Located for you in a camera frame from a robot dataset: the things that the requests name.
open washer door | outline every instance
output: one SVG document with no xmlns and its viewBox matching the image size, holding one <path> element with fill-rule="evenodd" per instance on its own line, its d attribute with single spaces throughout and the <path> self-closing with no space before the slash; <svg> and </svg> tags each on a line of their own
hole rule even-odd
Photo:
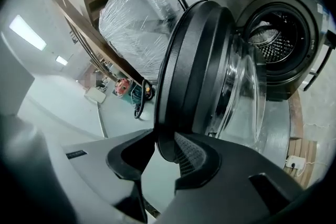
<svg viewBox="0 0 336 224">
<path fill-rule="evenodd" d="M 176 24 L 163 61 L 156 96 L 158 147 L 173 161 L 174 132 L 222 137 L 244 122 L 232 142 L 256 146 L 266 99 L 260 50 L 244 42 L 231 12 L 198 2 Z"/>
</svg>

fluorescent light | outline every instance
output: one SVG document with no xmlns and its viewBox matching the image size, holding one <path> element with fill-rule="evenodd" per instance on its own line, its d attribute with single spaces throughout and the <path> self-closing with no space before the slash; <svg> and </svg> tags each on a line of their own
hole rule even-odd
<svg viewBox="0 0 336 224">
<path fill-rule="evenodd" d="M 67 63 L 68 63 L 68 61 L 65 60 L 65 59 L 63 59 L 61 56 L 58 56 L 58 57 L 56 58 L 56 61 L 59 62 L 59 63 L 61 63 L 61 64 L 64 65 L 64 66 L 66 66 Z"/>
<path fill-rule="evenodd" d="M 22 19 L 20 15 L 16 15 L 14 20 L 9 25 L 10 29 L 21 36 L 24 40 L 32 44 L 35 48 L 43 50 L 46 43 L 40 38 L 38 34 L 31 29 L 29 25 Z"/>
</svg>

plastic wrap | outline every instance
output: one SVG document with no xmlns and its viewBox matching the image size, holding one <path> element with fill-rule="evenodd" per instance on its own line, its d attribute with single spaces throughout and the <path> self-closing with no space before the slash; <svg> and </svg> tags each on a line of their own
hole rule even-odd
<svg viewBox="0 0 336 224">
<path fill-rule="evenodd" d="M 99 31 L 145 79 L 155 82 L 183 10 L 177 0 L 109 0 Z"/>
</svg>

front-loading washing machine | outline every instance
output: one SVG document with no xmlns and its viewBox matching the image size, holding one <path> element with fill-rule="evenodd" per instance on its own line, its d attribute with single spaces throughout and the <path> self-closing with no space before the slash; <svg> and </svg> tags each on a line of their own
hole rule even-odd
<svg viewBox="0 0 336 224">
<path fill-rule="evenodd" d="M 267 99 L 288 99 L 316 60 L 328 31 L 322 0 L 209 0 L 227 7 L 238 34 L 262 52 Z M 186 1 L 180 0 L 186 8 Z"/>
</svg>

label sticker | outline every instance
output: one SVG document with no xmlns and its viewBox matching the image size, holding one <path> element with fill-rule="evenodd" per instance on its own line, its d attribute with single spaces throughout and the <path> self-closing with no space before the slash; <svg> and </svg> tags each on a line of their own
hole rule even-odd
<svg viewBox="0 0 336 224">
<path fill-rule="evenodd" d="M 325 34 L 328 31 L 328 25 L 329 25 L 329 12 L 324 8 L 322 16 L 322 27 L 321 27 L 321 32 L 323 34 Z"/>
<path fill-rule="evenodd" d="M 319 3 L 317 4 L 317 12 L 320 13 L 320 14 L 323 13 L 323 7 L 322 7 L 322 5 L 319 4 Z"/>
</svg>

